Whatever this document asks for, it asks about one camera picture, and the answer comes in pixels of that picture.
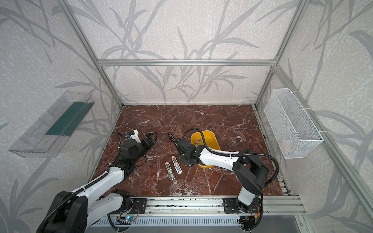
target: yellow plastic bin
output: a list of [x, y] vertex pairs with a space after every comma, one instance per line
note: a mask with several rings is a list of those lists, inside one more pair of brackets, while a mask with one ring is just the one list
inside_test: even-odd
[[[219, 144], [216, 140], [215, 134], [210, 130], [204, 130], [202, 131], [203, 136], [205, 137], [206, 145], [210, 147], [211, 149], [217, 149], [220, 150]], [[198, 145], [203, 145], [203, 140], [200, 132], [196, 132], [192, 134], [190, 137], [191, 143], [198, 147]], [[200, 165], [199, 166], [203, 169], [214, 167], [214, 165]]]

